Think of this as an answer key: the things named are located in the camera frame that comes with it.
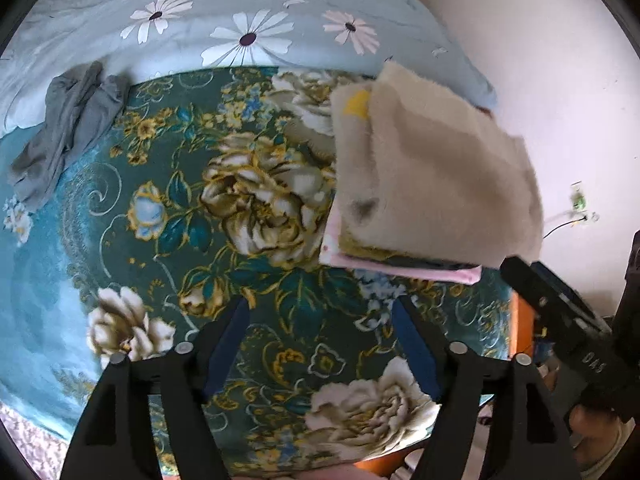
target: fuzzy fabric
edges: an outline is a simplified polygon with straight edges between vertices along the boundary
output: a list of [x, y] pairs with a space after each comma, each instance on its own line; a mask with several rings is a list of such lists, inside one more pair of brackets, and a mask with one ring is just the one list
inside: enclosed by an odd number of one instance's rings
[[394, 62], [331, 101], [341, 212], [357, 241], [492, 268], [538, 259], [542, 204], [523, 139]]

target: white daisy print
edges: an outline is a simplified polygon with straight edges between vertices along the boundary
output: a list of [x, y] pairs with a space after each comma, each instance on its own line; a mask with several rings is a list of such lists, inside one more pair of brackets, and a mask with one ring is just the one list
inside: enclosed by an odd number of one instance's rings
[[287, 0], [282, 6], [285, 7], [285, 9], [289, 9], [290, 6], [297, 4], [306, 4], [306, 0]]
[[439, 46], [438, 48], [434, 48], [431, 51], [431, 55], [433, 57], [438, 57], [440, 54], [446, 54], [448, 52], [448, 50], [446, 48], [444, 48], [443, 46]]
[[369, 27], [364, 20], [337, 10], [328, 10], [323, 16], [333, 22], [324, 25], [325, 32], [340, 31], [340, 34], [335, 37], [335, 41], [338, 43], [345, 44], [350, 39], [356, 53], [360, 56], [364, 54], [365, 49], [372, 54], [378, 50], [380, 42], [374, 38], [376, 31]]
[[270, 12], [269, 9], [259, 10], [251, 24], [244, 12], [234, 14], [233, 20], [238, 30], [216, 27], [212, 38], [231, 41], [205, 50], [202, 53], [202, 65], [273, 65], [270, 54], [286, 54], [292, 43], [291, 40], [274, 36], [293, 30], [293, 22], [279, 25], [288, 16], [286, 12], [278, 12], [265, 20]]
[[138, 44], [146, 43], [149, 37], [149, 27], [151, 23], [156, 26], [158, 34], [162, 34], [169, 26], [167, 20], [180, 18], [179, 13], [191, 9], [193, 2], [190, 0], [157, 0], [145, 6], [146, 10], [137, 10], [131, 15], [132, 20], [136, 23], [129, 25], [121, 33], [120, 37], [126, 40], [129, 34], [137, 27]]

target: light blue bedding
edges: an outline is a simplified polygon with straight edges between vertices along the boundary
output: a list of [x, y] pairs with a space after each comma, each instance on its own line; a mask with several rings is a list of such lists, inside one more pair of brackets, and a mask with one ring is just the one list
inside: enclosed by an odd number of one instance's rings
[[96, 59], [138, 84], [241, 64], [375, 76], [391, 57], [474, 105], [495, 104], [418, 0], [40, 0], [2, 55], [0, 136], [42, 122], [51, 80]]

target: floral bedsheet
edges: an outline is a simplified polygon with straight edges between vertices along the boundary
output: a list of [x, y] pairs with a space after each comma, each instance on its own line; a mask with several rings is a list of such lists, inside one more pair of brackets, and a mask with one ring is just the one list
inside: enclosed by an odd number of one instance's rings
[[471, 104], [491, 84], [418, 0], [39, 0], [2, 53], [0, 137], [44, 120], [53, 78], [99, 59], [132, 84], [201, 68], [376, 76], [393, 58]]
[[[510, 290], [318, 264], [335, 190], [336, 71], [216, 68], [132, 88], [124, 114], [34, 215], [4, 180], [0, 401], [68, 440], [109, 356], [191, 340], [233, 294], [251, 326], [207, 420], [232, 474], [355, 462], [428, 436], [437, 406], [390, 324], [400, 294], [505, 358]], [[0, 144], [6, 168], [28, 138]], [[175, 473], [159, 399], [158, 455]]]

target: gray cloth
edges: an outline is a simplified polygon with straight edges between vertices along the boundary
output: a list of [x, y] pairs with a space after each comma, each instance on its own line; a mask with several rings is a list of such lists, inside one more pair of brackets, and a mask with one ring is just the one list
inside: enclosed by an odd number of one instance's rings
[[44, 126], [9, 169], [9, 184], [30, 212], [44, 206], [60, 175], [111, 126], [124, 107], [129, 82], [108, 76], [100, 85], [102, 65], [94, 62], [81, 79], [69, 72], [55, 78], [45, 98]]

